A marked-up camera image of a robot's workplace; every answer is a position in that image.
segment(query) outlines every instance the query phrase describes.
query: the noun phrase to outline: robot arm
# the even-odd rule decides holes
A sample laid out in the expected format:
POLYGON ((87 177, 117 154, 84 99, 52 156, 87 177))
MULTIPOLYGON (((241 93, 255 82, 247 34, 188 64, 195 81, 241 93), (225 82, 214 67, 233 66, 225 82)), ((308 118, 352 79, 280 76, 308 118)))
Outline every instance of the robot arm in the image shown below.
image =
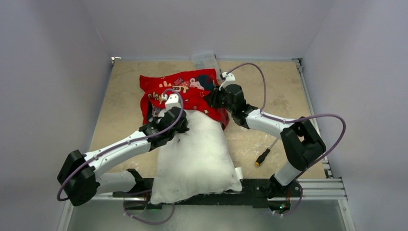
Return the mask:
POLYGON ((178 122, 171 129, 163 132, 175 123, 179 116, 181 109, 178 102, 177 95, 170 95, 166 101, 168 111, 163 118, 153 119, 121 141, 85 154, 81 154, 78 150, 71 152, 57 180, 72 205, 82 205, 96 194, 128 192, 133 189, 141 178, 137 171, 128 169, 121 173, 105 172, 134 156, 165 145, 176 133, 186 132, 188 123, 184 111, 178 122))
POLYGON ((309 120, 286 123, 293 119, 264 113, 246 103, 242 88, 235 84, 233 74, 224 72, 223 77, 225 82, 214 86, 206 96, 207 103, 211 107, 225 108, 239 126, 259 130, 282 140, 288 161, 271 176, 268 197, 285 192, 299 174, 326 151, 326 145, 309 120))

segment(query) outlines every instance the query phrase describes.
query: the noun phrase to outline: gray wall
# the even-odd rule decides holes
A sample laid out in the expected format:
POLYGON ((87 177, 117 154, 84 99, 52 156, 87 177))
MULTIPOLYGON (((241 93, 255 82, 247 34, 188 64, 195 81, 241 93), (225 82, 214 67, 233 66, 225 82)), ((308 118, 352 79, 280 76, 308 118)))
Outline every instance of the gray wall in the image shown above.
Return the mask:
POLYGON ((84 0, 112 56, 303 57, 334 0, 84 0))
POLYGON ((56 176, 88 149, 110 62, 82 1, 1 1, 1 230, 56 229, 56 176))
MULTIPOLYGON (((408 1, 337 0, 305 58, 315 112, 344 116, 329 156, 359 231, 408 230, 408 1)), ((320 120, 333 143, 337 121, 320 120)))

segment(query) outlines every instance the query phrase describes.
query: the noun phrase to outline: red bag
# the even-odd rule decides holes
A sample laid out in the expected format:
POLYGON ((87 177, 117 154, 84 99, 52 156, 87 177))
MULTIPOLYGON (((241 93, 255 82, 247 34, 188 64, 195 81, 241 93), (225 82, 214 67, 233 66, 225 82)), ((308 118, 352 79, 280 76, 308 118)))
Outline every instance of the red bag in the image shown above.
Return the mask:
POLYGON ((218 85, 215 69, 185 71, 165 77, 140 76, 140 88, 145 92, 141 101, 140 109, 143 115, 143 124, 146 124, 154 115, 155 108, 165 108, 162 93, 172 88, 180 93, 184 101, 184 109, 198 110, 213 120, 221 123, 225 129, 229 122, 228 113, 224 108, 209 107, 203 99, 211 92, 213 85, 218 85))

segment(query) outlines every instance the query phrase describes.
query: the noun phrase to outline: white pillow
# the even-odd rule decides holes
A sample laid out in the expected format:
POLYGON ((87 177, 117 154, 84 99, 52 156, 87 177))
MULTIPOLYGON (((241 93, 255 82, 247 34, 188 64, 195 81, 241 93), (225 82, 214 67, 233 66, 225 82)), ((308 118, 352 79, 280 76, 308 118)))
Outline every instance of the white pillow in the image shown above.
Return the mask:
POLYGON ((154 205, 201 193, 242 190, 221 124, 200 111, 185 111, 190 130, 159 148, 151 197, 154 205))

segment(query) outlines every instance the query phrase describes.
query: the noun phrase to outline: floor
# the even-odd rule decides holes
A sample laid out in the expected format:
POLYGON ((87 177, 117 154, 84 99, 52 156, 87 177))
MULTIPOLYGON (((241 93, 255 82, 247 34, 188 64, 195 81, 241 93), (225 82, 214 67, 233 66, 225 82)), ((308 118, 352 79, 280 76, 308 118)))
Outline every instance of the floor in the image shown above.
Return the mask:
MULTIPOLYGON (((220 61, 219 67, 227 71, 241 64, 237 61, 220 61)), ((254 62, 263 70, 267 83, 265 112, 286 118, 310 115, 301 79, 293 62, 254 62)), ((100 149, 123 139, 142 125, 139 75, 165 76, 193 70, 191 61, 116 61, 95 128, 90 150, 100 149)), ((241 85, 247 102, 260 107, 263 101, 262 79, 258 70, 244 66, 234 75, 241 85)), ((244 178, 269 178, 286 161, 281 141, 271 149, 264 163, 257 167, 255 160, 275 140, 260 131, 241 128, 233 121, 225 129, 234 165, 242 167, 244 178)), ((131 158, 111 169, 120 172, 136 169, 143 177, 154 177, 157 150, 131 158)), ((321 163, 311 167, 301 178, 326 178, 321 163)))

